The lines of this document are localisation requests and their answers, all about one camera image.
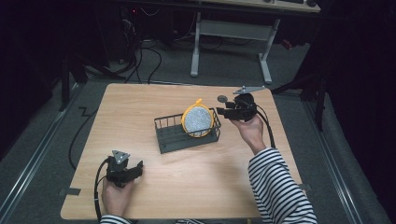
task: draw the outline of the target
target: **human hand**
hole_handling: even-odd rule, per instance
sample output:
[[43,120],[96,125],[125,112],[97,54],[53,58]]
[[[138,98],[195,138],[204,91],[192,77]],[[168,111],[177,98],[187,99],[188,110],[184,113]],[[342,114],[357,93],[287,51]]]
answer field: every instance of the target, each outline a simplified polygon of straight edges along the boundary
[[109,215],[124,216],[126,208],[131,201],[133,187],[133,180],[126,183],[124,188],[118,188],[113,182],[108,181],[106,178],[103,179],[102,200]]
[[262,141],[263,122],[258,115],[246,122],[234,119],[230,121],[238,128],[242,139],[250,146],[254,155],[266,149]]

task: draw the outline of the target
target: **striped sleeve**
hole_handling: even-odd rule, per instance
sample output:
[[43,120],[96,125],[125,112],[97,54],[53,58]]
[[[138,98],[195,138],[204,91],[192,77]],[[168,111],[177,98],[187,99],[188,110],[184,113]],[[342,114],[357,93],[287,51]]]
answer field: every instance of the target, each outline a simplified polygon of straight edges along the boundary
[[259,152],[250,160],[248,173],[263,223],[317,223],[311,203],[278,150]]
[[104,215],[100,219],[100,224],[131,224],[131,222],[123,217]]
[[175,224],[205,224],[204,222],[196,219],[180,219]]

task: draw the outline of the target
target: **table top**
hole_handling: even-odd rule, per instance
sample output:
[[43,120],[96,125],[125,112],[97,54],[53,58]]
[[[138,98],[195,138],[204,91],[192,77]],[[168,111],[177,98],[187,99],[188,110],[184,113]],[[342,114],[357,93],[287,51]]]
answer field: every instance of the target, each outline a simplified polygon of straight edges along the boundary
[[275,0],[270,3],[266,3],[263,0],[198,0],[201,2],[208,3],[217,3],[217,4],[229,4],[229,5],[238,5],[244,7],[264,7],[264,8],[272,8],[272,9],[282,9],[282,10],[291,10],[291,11],[301,11],[301,12],[320,12],[320,7],[318,5],[314,7],[310,7],[306,4],[306,0],[302,4],[291,3],[285,1]]
[[[240,87],[110,84],[81,155],[61,216],[96,219],[93,185],[99,165],[112,150],[131,154],[128,168],[144,162],[135,180],[128,218],[233,218],[259,217],[248,180],[253,157],[236,127],[223,116],[218,142],[161,154],[154,120],[183,113],[198,98],[207,107],[224,107],[219,95],[231,101]],[[254,91],[257,105],[266,112],[276,146],[300,184],[289,142],[269,90]],[[268,134],[264,142],[269,145]],[[106,174],[106,165],[101,176]]]

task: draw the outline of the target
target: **black wire basket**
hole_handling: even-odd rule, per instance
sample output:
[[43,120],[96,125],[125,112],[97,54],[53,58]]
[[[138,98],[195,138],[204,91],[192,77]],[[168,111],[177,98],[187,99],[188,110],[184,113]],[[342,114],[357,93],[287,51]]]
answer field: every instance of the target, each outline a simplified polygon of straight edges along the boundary
[[216,111],[209,110],[213,114],[213,127],[190,133],[186,133],[181,124],[183,114],[154,119],[161,153],[219,141],[221,123]]

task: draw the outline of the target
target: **yellow object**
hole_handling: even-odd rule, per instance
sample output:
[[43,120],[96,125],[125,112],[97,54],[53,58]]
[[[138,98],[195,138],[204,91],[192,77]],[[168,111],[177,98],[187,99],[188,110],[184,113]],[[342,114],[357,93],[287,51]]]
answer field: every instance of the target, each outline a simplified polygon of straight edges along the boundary
[[181,117],[181,125],[186,133],[192,137],[203,137],[213,127],[214,118],[212,112],[198,99],[194,105],[189,106]]

